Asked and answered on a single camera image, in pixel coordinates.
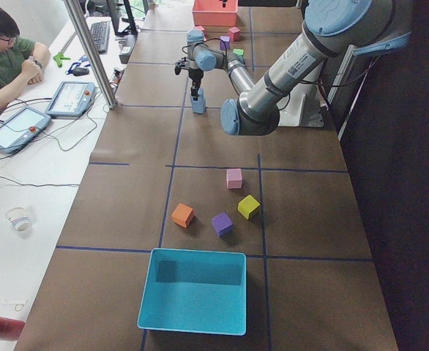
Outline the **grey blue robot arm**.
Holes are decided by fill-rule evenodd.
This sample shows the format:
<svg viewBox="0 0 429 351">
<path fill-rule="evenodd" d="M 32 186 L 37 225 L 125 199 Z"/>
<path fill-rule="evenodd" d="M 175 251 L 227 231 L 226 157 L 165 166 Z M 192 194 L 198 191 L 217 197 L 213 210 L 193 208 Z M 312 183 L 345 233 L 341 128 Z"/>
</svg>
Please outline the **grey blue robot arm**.
<svg viewBox="0 0 429 351">
<path fill-rule="evenodd" d="M 238 93 L 226 100 L 220 123 L 228 135 L 268 135 L 280 122 L 277 104 L 303 83 L 323 60 L 334 58 L 349 46 L 359 56 L 380 56 L 409 43 L 412 1 L 309 1 L 301 34 L 254 83 L 242 60 L 234 53 L 209 48 L 200 30 L 187 33 L 187 55 L 175 63 L 174 72 L 186 70 L 192 81 L 191 96 L 205 72 L 221 69 Z"/>
</svg>

